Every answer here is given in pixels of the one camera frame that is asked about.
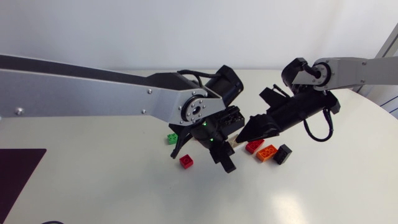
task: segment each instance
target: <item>screw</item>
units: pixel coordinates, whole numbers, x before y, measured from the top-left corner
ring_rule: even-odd
[[[15,108],[15,114],[20,116],[25,113],[25,110],[23,108]]]

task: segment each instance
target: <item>red lego brick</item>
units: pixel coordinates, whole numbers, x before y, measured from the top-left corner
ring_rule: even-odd
[[[193,165],[193,160],[187,154],[180,158],[180,163],[181,163],[181,166],[184,167],[184,169],[187,169],[188,167]]]
[[[264,149],[261,149],[260,151],[258,151],[256,156],[257,156],[257,158],[259,158],[259,160],[261,160],[261,162],[264,162],[264,161],[270,159],[273,155],[275,155],[275,153],[277,151],[278,150],[273,145],[269,145],[269,146],[265,147]]]
[[[263,142],[264,142],[263,139],[249,142],[246,145],[247,152],[250,152],[250,154],[253,154],[258,148],[260,148],[260,146],[262,145]]]

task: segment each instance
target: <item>orange lego brick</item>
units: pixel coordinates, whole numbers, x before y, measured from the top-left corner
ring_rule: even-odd
[[[278,150],[273,145],[269,145],[258,151],[256,156],[259,158],[259,160],[261,160],[261,162],[264,162],[270,159],[277,151]]]

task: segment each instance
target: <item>green lego brick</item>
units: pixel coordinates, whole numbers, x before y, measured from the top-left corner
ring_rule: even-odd
[[[169,140],[169,144],[175,144],[175,143],[177,143],[178,135],[175,133],[168,134],[167,139]]]

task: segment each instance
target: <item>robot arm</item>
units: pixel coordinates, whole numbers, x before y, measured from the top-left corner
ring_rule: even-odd
[[[272,90],[266,88],[260,96],[270,108],[266,114],[250,118],[236,138],[237,142],[278,136],[301,121],[312,139],[327,141],[333,134],[330,113],[340,110],[337,98],[329,90],[365,84],[398,85],[398,57],[321,58],[313,67],[303,58],[296,58],[283,69],[282,80],[294,95],[289,96],[276,85]],[[306,122],[319,111],[323,111],[329,125],[329,135],[324,139],[312,135]]]
[[[203,86],[200,76],[210,81]],[[1,117],[151,115],[178,134],[173,158],[195,137],[227,172],[235,166],[226,140],[244,125],[239,108],[229,105],[242,91],[242,82],[227,66],[211,75],[182,70],[140,77],[0,55]]]
[[[304,70],[298,72],[293,84],[313,85],[318,91],[361,85],[398,85],[398,57],[321,58],[312,69],[320,75],[314,77]]]

